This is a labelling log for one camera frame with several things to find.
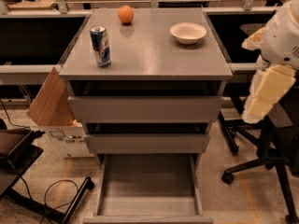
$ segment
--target white box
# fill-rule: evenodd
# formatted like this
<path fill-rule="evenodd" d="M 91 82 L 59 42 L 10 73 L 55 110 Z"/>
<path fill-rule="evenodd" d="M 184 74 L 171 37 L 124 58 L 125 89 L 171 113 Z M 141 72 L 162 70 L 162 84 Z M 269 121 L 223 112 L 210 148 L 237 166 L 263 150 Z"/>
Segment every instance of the white box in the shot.
<path fill-rule="evenodd" d="M 64 158 L 94 157 L 86 146 L 84 130 L 78 126 L 46 126 L 46 134 L 53 145 Z"/>

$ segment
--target cardboard flap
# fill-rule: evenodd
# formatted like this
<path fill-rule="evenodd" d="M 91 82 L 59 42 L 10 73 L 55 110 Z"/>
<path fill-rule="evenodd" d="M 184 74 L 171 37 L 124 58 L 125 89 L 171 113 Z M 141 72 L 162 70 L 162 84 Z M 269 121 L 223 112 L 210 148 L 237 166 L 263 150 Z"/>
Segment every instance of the cardboard flap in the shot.
<path fill-rule="evenodd" d="M 64 81 L 53 68 L 26 114 L 39 126 L 69 126 L 75 117 L 67 98 Z"/>

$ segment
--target cardboard box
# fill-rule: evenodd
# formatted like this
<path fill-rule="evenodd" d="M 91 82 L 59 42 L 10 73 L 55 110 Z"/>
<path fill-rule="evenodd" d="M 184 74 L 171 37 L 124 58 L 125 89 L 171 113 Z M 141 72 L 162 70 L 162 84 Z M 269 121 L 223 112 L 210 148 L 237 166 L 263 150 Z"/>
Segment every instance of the cardboard box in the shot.
<path fill-rule="evenodd" d="M 76 123 L 67 101 L 68 91 L 55 68 L 51 70 L 26 114 L 50 137 L 65 158 L 92 157 L 84 140 L 84 130 Z"/>
<path fill-rule="evenodd" d="M 48 126 L 44 127 L 50 137 L 50 144 L 61 153 L 64 158 L 94 157 L 86 146 L 84 130 L 78 126 Z"/>
<path fill-rule="evenodd" d="M 64 81 L 53 68 L 26 114 L 38 126 L 70 126 L 75 116 L 67 98 Z"/>

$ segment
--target orange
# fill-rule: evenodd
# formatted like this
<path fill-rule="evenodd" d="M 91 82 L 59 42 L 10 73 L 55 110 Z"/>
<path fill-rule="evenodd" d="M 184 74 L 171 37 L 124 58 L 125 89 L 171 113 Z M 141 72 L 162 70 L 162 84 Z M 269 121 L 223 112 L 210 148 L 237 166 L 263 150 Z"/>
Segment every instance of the orange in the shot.
<path fill-rule="evenodd" d="M 123 24 L 128 24 L 132 22 L 134 18 L 134 12 L 130 6 L 124 5 L 119 8 L 118 16 Z"/>

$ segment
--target cabinet top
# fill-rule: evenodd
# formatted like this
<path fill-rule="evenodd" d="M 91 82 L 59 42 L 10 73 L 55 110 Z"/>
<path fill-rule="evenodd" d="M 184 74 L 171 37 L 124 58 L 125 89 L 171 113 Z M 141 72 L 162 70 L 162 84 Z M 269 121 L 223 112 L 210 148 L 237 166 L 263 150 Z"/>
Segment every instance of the cabinet top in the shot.
<path fill-rule="evenodd" d="M 130 25 L 121 24 L 116 8 L 95 9 L 83 27 L 60 76 L 65 80 L 227 80 L 231 70 L 200 8 L 134 8 Z M 206 37 L 181 45 L 170 34 L 172 25 L 195 22 L 206 28 Z M 97 65 L 90 28 L 107 29 L 111 66 Z"/>

